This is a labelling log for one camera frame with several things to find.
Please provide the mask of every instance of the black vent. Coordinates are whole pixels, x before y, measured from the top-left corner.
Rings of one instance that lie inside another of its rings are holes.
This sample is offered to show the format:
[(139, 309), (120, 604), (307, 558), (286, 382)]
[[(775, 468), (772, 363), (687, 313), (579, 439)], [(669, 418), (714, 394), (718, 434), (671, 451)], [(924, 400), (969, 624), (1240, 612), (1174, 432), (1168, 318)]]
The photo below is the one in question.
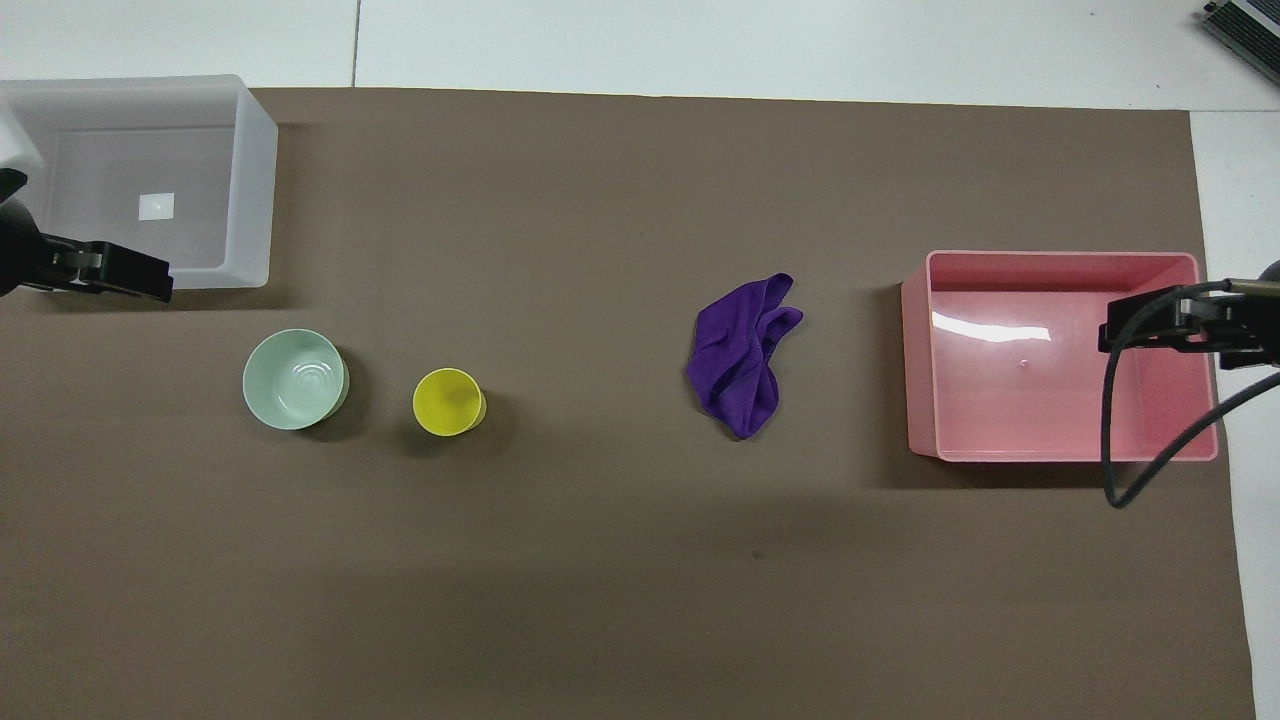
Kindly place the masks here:
[[(1280, 0), (1248, 0), (1268, 18), (1280, 15)], [(1248, 60), (1262, 74), (1280, 83), (1280, 37), (1234, 1), (1206, 6), (1204, 29)]]

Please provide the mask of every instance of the white table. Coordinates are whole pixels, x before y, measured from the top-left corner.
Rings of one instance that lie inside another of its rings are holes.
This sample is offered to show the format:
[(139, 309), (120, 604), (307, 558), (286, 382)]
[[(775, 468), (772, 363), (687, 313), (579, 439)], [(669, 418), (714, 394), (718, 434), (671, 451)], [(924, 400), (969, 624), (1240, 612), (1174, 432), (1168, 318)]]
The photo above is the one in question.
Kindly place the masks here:
[[(0, 0), (0, 78), (1184, 109), (1207, 275), (1254, 277), (1280, 259), (1280, 87), (1196, 26), (1198, 4)], [(1220, 373), (1220, 393), (1263, 373)], [(1280, 719), (1276, 428), (1280, 393), (1226, 419), (1262, 719)]]

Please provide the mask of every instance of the black cable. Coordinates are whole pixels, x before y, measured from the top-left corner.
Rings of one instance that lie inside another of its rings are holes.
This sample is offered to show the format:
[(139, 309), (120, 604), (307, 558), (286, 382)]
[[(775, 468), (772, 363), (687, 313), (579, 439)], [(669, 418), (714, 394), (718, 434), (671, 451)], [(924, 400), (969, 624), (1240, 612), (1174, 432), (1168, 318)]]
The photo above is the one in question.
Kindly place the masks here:
[[(1133, 498), (1137, 497), (1139, 492), (1142, 492), (1142, 488), (1146, 487), (1148, 482), (1151, 482), (1151, 478), (1153, 478), (1156, 473), (1158, 473), (1160, 469), (1165, 466), (1165, 462), (1169, 462), (1169, 459), (1166, 457), (1164, 462), (1160, 462), (1160, 465), (1157, 465), (1156, 462), (1160, 460), (1160, 456), (1157, 456), (1156, 460), (1153, 460), (1149, 465), (1147, 465), (1146, 469), (1143, 469), (1138, 479), (1134, 480), (1132, 486), (1129, 486), (1129, 489), (1126, 489), (1123, 496), (1117, 497), (1115, 468), (1111, 464), (1111, 396), (1115, 392), (1116, 368), (1119, 368), (1120, 365), (1120, 354), (1124, 352), (1125, 347), (1134, 341), (1134, 334), (1137, 334), (1138, 328), (1142, 327), (1142, 324), (1146, 323), (1149, 318), (1155, 316), (1156, 313), (1161, 311), (1166, 305), (1171, 305), (1174, 302), (1178, 302), (1179, 300), (1184, 300), (1188, 297), (1197, 297), (1206, 292), (1212, 292), (1212, 291), (1225, 292), (1230, 290), (1230, 287), (1231, 287), (1230, 283), (1226, 281), (1216, 281), (1216, 282), (1183, 286), (1180, 288), (1166, 292), (1165, 295), (1161, 295), (1160, 297), (1143, 305), (1137, 313), (1134, 313), (1133, 316), (1129, 318), (1129, 322), (1125, 323), (1123, 328), (1120, 328), (1120, 333), (1116, 336), (1115, 342), (1111, 345), (1111, 354), (1107, 356), (1107, 372), (1102, 379), (1101, 459), (1102, 459), (1102, 478), (1103, 478), (1102, 489), (1106, 492), (1107, 502), (1111, 503), (1112, 507), (1119, 510), (1133, 502)], [(1249, 397), (1240, 400), (1240, 402), (1244, 402)], [(1213, 415), (1219, 409), (1221, 409), (1225, 405), (1226, 402), (1224, 402), (1219, 407), (1215, 407), (1213, 410), (1210, 410), (1210, 413), (1203, 415), (1199, 420), (1197, 420), (1197, 423), (1193, 423), (1192, 427), (1196, 427), (1201, 420), (1204, 420), (1206, 418)], [(1225, 410), (1221, 411), (1221, 414), (1213, 415), (1213, 418), (1208, 421), (1208, 424), (1212, 424), (1213, 421), (1217, 420), (1217, 418), (1221, 418), (1238, 405), (1239, 402), (1236, 405), (1233, 405), (1231, 407), (1226, 407)], [(1199, 430), (1202, 429), (1203, 427), (1196, 430), (1196, 433), (1192, 433), (1190, 437), (1196, 437), (1196, 434), (1199, 433)], [(1184, 441), (1183, 445), (1190, 442), (1190, 437), (1187, 438), (1187, 441)], [(1179, 438), (1175, 438), (1174, 442), (1178, 442), (1178, 439), (1180, 438), (1181, 436), (1179, 436)], [(1170, 443), (1167, 447), (1165, 447), (1165, 452), (1167, 452), (1170, 447), (1174, 447), (1174, 445)], [(1181, 450), (1181, 446), (1174, 447), (1174, 451), (1169, 454), (1169, 457), (1176, 455), (1179, 450)]]

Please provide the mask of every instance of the white square sticker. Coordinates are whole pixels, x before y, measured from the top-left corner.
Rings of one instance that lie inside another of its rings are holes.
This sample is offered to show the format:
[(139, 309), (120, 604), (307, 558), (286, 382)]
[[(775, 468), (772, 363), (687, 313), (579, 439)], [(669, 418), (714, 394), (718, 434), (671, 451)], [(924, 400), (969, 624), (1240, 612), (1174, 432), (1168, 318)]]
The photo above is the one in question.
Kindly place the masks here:
[(173, 193), (152, 192), (138, 196), (140, 220), (172, 220), (173, 219)]

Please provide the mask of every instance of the light green bowl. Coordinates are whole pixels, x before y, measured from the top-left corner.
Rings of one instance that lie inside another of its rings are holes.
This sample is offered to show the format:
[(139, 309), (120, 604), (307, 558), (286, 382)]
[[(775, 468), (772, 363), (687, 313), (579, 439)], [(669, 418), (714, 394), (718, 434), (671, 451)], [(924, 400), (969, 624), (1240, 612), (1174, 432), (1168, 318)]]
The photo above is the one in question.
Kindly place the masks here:
[(348, 386), (338, 348), (312, 331), (280, 331), (260, 342), (244, 363), (244, 404), (255, 418), (282, 430), (333, 415), (347, 400)]

